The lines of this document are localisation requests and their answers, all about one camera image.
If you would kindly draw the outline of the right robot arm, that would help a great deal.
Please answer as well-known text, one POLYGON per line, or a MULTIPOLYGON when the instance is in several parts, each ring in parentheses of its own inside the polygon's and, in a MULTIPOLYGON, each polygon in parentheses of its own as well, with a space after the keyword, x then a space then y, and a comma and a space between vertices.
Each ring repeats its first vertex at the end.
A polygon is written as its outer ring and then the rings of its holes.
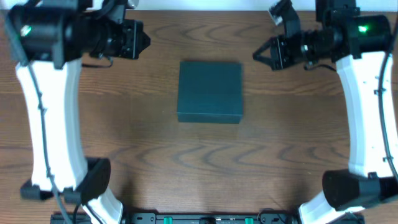
POLYGON ((274 71, 329 59, 343 86, 349 126, 347 169, 328 170, 322 191, 287 223, 362 223, 360 213, 397 200, 397 126, 392 95, 392 51, 397 26, 382 14, 362 15, 355 1, 317 1, 321 29, 304 31, 290 0, 269 8, 284 33, 252 55, 274 71))

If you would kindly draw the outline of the black gift box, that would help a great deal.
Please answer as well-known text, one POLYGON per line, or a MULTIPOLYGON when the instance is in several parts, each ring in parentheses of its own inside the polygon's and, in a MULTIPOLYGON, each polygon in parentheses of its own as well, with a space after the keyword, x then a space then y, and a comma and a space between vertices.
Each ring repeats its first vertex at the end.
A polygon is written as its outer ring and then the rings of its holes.
POLYGON ((237 62, 182 61, 177 117, 181 123, 240 123, 243 66, 237 62))

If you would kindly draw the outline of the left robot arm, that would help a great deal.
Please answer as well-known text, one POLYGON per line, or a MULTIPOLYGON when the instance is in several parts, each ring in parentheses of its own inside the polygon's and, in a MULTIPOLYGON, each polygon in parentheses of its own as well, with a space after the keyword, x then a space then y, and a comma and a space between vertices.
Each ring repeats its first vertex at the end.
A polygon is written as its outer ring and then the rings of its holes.
POLYGON ((28 1, 10 8, 4 28, 17 58, 16 75, 29 117, 34 165, 23 199, 54 198, 53 223, 131 223, 109 188, 108 159, 81 146, 78 87, 82 56, 136 60, 150 46, 141 21, 126 19, 137 1, 28 1))

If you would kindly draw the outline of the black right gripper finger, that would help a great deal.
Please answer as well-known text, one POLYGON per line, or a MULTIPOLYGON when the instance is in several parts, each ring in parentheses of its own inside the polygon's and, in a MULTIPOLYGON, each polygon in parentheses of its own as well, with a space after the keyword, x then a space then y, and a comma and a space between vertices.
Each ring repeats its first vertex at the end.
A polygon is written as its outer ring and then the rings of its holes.
POLYGON ((269 57, 265 57, 262 55, 257 55, 257 54, 253 54, 252 55, 253 59, 257 62, 261 62, 269 67, 273 67, 274 66, 274 62, 271 58, 269 57))
POLYGON ((263 52, 265 52, 267 49, 269 49, 271 46, 271 42, 268 40, 267 42, 265 42, 264 44, 262 44, 254 53, 253 56, 258 56, 260 54, 262 54, 263 52))

